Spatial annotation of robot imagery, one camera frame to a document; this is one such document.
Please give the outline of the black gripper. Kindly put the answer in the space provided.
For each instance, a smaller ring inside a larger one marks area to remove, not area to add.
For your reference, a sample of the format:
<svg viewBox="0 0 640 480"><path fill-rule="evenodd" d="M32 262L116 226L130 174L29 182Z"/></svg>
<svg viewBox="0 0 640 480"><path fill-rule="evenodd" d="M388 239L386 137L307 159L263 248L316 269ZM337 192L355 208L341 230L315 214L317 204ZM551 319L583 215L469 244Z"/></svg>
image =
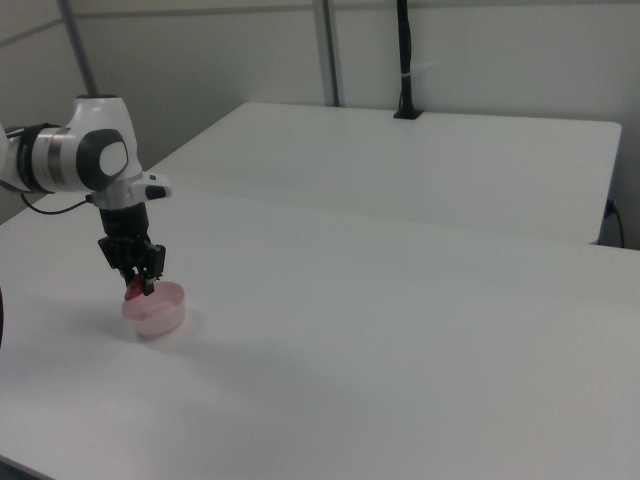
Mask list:
<svg viewBox="0 0 640 480"><path fill-rule="evenodd" d="M127 281L126 295L151 295L163 274L166 249L151 242L144 203L99 210L105 237L98 241L109 266Z"/></svg>

